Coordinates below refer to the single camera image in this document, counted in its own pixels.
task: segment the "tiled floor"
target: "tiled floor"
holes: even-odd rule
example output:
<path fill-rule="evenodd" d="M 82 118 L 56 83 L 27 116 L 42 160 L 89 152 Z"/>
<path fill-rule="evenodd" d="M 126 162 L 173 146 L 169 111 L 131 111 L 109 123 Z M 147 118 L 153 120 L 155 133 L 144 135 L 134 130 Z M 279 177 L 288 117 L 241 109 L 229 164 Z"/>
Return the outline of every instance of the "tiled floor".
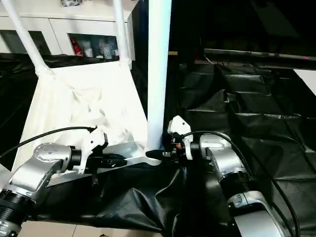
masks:
<path fill-rule="evenodd" d="M 161 237 L 160 234 L 147 231 L 95 228 L 50 222 L 28 221 L 22 225 L 19 237 Z"/>

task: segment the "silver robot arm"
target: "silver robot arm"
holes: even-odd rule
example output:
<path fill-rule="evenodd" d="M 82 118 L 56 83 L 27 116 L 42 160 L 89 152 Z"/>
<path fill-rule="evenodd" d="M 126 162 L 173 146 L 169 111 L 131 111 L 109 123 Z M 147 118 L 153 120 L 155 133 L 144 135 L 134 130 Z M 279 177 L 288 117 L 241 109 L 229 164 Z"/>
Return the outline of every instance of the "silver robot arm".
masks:
<path fill-rule="evenodd" d="M 0 192 L 0 237 L 19 234 L 21 224 L 38 203 L 53 174 L 73 170 L 74 166 L 79 174 L 84 173 L 93 150 L 98 147 L 102 151 L 107 145 L 106 134 L 96 129 L 84 138 L 80 150 L 56 143 L 37 146 L 32 157 L 15 171 Z M 113 166 L 106 160 L 102 162 Z"/>
<path fill-rule="evenodd" d="M 169 123 L 171 152 L 149 151 L 148 157 L 172 160 L 189 165 L 193 159 L 204 159 L 211 165 L 227 200 L 232 216 L 234 233 L 242 237 L 286 237 L 282 225 L 277 221 L 263 194 L 250 182 L 249 170 L 246 170 L 240 157 L 232 149 L 229 136 L 205 134 L 198 141 L 192 135 L 190 126 L 179 116 Z"/>
<path fill-rule="evenodd" d="M 249 174 L 230 143 L 217 135 L 202 135 L 200 149 L 211 160 L 240 235 L 286 237 L 263 194 L 250 187 Z"/>

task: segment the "red bottle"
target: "red bottle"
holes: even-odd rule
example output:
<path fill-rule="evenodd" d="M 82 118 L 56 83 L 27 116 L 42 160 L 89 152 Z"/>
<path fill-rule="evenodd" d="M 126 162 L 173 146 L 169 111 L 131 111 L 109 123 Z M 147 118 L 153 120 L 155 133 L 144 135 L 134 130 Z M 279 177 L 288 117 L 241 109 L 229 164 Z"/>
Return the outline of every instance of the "red bottle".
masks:
<path fill-rule="evenodd" d="M 71 41 L 71 44 L 73 45 L 73 49 L 74 49 L 74 52 L 75 52 L 75 55 L 76 56 L 83 56 L 83 53 L 82 53 L 82 50 L 81 48 L 79 47 L 76 39 L 74 37 L 71 37 L 70 38 L 70 41 Z"/>

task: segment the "white metal pole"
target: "white metal pole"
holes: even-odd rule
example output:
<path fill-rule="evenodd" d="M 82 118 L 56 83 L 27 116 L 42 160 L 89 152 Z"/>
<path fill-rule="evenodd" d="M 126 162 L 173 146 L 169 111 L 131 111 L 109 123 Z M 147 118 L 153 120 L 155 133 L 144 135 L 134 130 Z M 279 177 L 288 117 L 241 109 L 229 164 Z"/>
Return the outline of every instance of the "white metal pole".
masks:
<path fill-rule="evenodd" d="M 127 49 L 127 39 L 125 33 L 125 21 L 123 15 L 122 0 L 114 0 L 114 11 L 115 11 L 115 21 L 117 23 L 118 30 L 118 52 L 119 52 L 119 61 L 124 63 L 131 63 Z"/>
<path fill-rule="evenodd" d="M 148 150 L 161 148 L 171 2 L 172 0 L 149 0 Z"/>
<path fill-rule="evenodd" d="M 47 71 L 49 67 L 44 63 L 43 58 L 40 55 L 40 52 L 36 48 L 34 41 L 32 40 L 30 33 L 24 27 L 21 18 L 14 9 L 12 0 L 1 0 L 4 5 L 4 8 L 9 14 L 10 19 L 12 20 L 16 32 L 19 35 L 20 40 L 22 41 L 27 53 L 29 54 L 37 72 Z"/>

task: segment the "black plastic sheet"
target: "black plastic sheet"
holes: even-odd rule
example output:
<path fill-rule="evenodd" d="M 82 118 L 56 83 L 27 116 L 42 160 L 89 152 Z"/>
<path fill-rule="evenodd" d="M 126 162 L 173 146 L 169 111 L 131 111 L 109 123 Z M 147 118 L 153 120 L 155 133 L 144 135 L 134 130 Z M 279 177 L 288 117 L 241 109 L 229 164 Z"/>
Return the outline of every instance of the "black plastic sheet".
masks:
<path fill-rule="evenodd" d="M 71 56 L 44 59 L 50 67 L 102 62 Z M 145 106 L 146 79 L 136 66 L 132 74 Z M 27 56 L 0 55 L 0 132 L 10 134 L 10 139 L 3 139 L 2 151 L 19 142 L 36 82 Z M 288 196 L 300 220 L 301 236 L 316 236 L 315 102 L 292 70 L 194 65 L 180 73 L 169 68 L 165 124 L 181 115 L 192 131 L 230 135 L 267 200 L 274 201 L 292 224 L 284 201 L 254 156 Z M 10 167 L 13 159 L 14 154 L 1 163 Z M 99 181 L 99 189 L 92 189 L 89 177 L 47 188 L 33 218 L 165 236 L 231 236 L 221 190 L 201 164 L 187 168 L 141 164 L 101 174 Z"/>

